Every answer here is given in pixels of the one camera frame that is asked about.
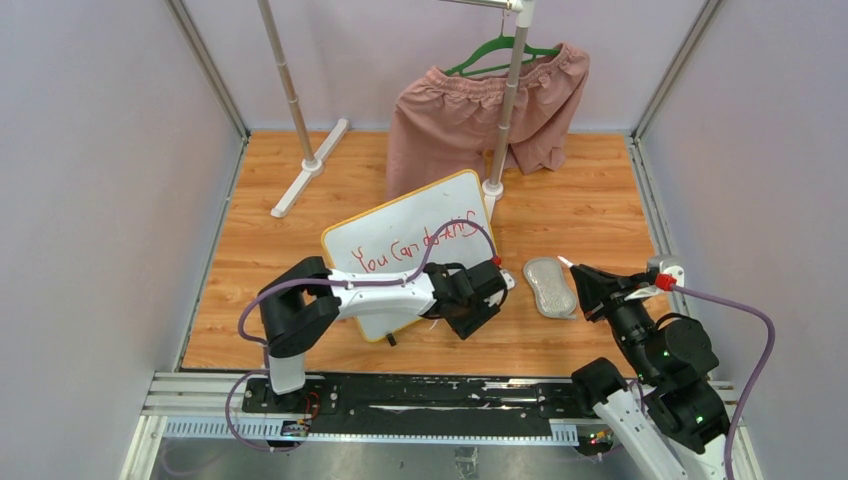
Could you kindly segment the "white red marker pen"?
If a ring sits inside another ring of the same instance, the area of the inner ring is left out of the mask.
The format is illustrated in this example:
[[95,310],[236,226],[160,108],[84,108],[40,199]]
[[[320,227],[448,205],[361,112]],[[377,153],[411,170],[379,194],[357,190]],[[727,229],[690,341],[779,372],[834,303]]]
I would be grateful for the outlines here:
[[557,259],[567,268],[572,268],[574,264],[563,256],[557,256]]

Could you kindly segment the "yellow framed whiteboard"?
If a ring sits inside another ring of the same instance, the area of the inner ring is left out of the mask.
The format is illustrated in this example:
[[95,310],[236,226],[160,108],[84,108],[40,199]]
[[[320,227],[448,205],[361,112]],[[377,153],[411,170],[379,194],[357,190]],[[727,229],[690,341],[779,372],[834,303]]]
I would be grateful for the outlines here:
[[489,260],[490,232],[480,179],[463,170],[329,227],[321,244],[338,270],[397,275],[417,268],[428,247],[434,263]]

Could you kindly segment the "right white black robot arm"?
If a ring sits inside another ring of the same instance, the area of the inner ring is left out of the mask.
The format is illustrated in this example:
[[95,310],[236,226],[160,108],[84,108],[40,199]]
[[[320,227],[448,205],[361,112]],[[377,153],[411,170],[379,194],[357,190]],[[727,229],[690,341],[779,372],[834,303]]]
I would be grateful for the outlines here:
[[600,357],[574,371],[571,403],[584,417],[613,430],[640,471],[653,479],[727,479],[731,422],[707,376],[718,358],[702,323],[682,314],[653,319],[647,298],[684,284],[684,269],[655,257],[645,271],[617,275],[567,265],[587,320],[604,321],[625,360],[648,392],[632,392],[610,360]]

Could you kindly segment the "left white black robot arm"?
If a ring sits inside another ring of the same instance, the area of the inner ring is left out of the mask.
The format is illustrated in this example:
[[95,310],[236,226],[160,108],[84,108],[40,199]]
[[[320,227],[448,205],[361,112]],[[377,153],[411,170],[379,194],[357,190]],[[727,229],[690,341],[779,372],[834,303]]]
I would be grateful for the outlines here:
[[268,400],[283,413],[306,400],[305,353],[337,320],[369,315],[445,321],[468,339],[501,310],[514,288],[496,259],[471,267],[426,263],[402,273],[354,274],[308,257],[257,295],[268,359]]

